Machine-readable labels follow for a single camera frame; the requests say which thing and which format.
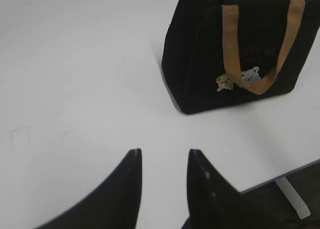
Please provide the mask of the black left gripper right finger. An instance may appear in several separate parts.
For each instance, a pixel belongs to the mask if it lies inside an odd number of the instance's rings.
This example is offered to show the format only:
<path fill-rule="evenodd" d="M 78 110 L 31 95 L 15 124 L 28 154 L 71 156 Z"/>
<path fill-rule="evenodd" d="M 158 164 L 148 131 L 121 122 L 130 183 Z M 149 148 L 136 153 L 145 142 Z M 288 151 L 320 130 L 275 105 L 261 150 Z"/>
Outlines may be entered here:
<path fill-rule="evenodd" d="M 286 176 L 311 215 L 300 219 L 285 195 L 269 181 L 246 192 L 236 190 L 199 149 L 187 164 L 189 217 L 184 229 L 318 229 L 320 227 L 320 165 Z"/>

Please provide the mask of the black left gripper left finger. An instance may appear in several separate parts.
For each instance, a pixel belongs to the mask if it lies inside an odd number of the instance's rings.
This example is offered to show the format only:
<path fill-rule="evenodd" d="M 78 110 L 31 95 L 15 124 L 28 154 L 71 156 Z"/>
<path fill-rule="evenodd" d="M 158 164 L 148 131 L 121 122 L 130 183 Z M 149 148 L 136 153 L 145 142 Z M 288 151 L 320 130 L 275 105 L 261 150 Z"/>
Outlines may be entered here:
<path fill-rule="evenodd" d="M 90 194 L 41 229 L 134 229 L 142 196 L 142 151 L 131 149 Z"/>

